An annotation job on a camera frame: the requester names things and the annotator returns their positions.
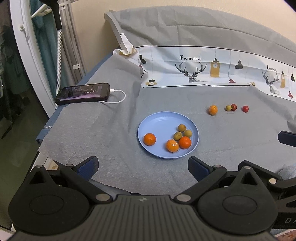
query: orange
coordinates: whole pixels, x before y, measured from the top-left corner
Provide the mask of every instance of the orange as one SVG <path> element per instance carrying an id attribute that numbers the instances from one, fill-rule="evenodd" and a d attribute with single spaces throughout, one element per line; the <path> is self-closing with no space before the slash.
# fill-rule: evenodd
<path id="1" fill-rule="evenodd" d="M 156 142 L 156 137 L 152 133 L 147 133 L 144 135 L 143 141 L 147 146 L 152 146 Z"/>
<path id="2" fill-rule="evenodd" d="M 218 107 L 217 106 L 211 105 L 209 107 L 209 113 L 210 113 L 210 115 L 215 115 L 215 114 L 217 114 L 217 112 L 218 112 Z"/>
<path id="3" fill-rule="evenodd" d="M 189 137 L 181 137 L 181 139 L 179 140 L 179 146 L 182 149 L 187 149 L 191 146 L 191 140 Z"/>
<path id="4" fill-rule="evenodd" d="M 166 144 L 166 148 L 168 151 L 174 153 L 179 150 L 179 144 L 175 140 L 168 140 Z"/>

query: small green fruit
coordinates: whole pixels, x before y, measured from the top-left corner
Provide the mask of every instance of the small green fruit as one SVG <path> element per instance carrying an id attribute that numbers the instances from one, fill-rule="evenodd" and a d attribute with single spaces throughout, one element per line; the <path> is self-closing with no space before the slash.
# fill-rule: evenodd
<path id="1" fill-rule="evenodd" d="M 178 131 L 180 131 L 180 132 L 184 132 L 184 131 L 186 131 L 186 126 L 183 125 L 183 124 L 180 124 L 180 125 L 178 126 Z"/>
<path id="2" fill-rule="evenodd" d="M 189 138 L 192 137 L 192 131 L 190 131 L 190 130 L 184 131 L 183 136 L 189 137 Z"/>
<path id="3" fill-rule="evenodd" d="M 225 110 L 226 110 L 226 111 L 231 111 L 231 109 L 232 109 L 232 107 L 231 107 L 230 105 L 227 105 L 227 106 L 225 107 Z"/>
<path id="4" fill-rule="evenodd" d="M 181 132 L 176 132 L 175 134 L 174 134 L 174 140 L 175 141 L 178 141 L 178 140 L 180 140 L 181 139 L 181 137 L 182 137 L 182 133 Z"/>

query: blue plate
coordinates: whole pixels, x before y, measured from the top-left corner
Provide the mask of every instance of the blue plate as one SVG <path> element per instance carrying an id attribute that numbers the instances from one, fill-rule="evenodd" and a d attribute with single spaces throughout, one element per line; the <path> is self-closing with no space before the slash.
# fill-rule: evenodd
<path id="1" fill-rule="evenodd" d="M 187 130 L 192 131 L 191 146 L 188 149 L 181 149 L 175 153 L 169 152 L 165 145 L 169 139 L 173 139 L 178 131 L 178 125 L 184 124 Z M 143 142 L 144 135 L 152 133 L 156 136 L 156 143 L 153 146 L 147 146 Z M 138 138 L 141 145 L 151 154 L 165 158 L 175 159 L 183 157 L 192 152 L 199 141 L 199 133 L 196 125 L 184 115 L 179 113 L 163 111 L 154 113 L 146 117 L 138 128 Z"/>

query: floor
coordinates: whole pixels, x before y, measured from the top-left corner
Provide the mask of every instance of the floor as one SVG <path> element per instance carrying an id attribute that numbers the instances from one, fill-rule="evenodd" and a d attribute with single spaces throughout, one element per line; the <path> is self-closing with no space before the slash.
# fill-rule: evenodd
<path id="1" fill-rule="evenodd" d="M 12 129 L 0 139 L 0 226 L 11 226 L 8 205 L 23 182 L 37 153 L 39 144 L 35 141 L 48 117 L 33 90 L 26 96 L 30 104 L 16 119 Z"/>

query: wall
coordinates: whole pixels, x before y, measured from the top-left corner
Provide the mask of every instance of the wall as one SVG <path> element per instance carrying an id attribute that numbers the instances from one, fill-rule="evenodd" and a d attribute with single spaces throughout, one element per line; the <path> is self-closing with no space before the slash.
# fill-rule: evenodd
<path id="1" fill-rule="evenodd" d="M 119 44 L 104 13 L 127 8 L 183 5 L 232 13 L 282 34 L 296 43 L 296 13 L 284 0 L 79 0 L 72 4 L 87 71 Z"/>

